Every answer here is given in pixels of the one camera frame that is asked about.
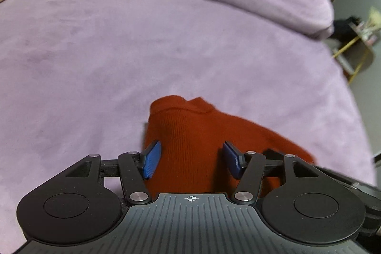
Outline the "purple bed sheet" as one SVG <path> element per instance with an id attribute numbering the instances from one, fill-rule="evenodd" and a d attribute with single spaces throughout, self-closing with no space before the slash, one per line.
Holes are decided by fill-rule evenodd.
<path id="1" fill-rule="evenodd" d="M 138 151 L 150 104 L 201 97 L 319 165 L 376 184 L 342 70 L 321 41 L 211 0 L 1 4 L 1 252 L 32 189 L 91 153 Z"/>

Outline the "black bag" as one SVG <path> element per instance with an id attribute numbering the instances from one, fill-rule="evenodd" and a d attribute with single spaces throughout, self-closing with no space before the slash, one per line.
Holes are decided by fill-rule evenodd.
<path id="1" fill-rule="evenodd" d="M 358 26 L 361 22 L 362 19 L 355 16 L 350 16 L 347 19 L 334 20 L 334 32 L 330 38 L 341 43 L 348 43 L 355 37 L 355 31 L 351 28 L 351 25 Z"/>

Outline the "yellow side table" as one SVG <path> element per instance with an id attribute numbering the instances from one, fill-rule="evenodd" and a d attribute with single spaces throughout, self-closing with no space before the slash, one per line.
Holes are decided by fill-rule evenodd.
<path id="1" fill-rule="evenodd" d="M 367 19 L 362 19 L 358 26 L 351 25 L 351 28 L 355 37 L 348 43 L 330 38 L 339 44 L 331 48 L 332 58 L 342 67 L 349 84 L 373 63 L 374 46 L 380 42 L 380 10 L 372 6 Z"/>

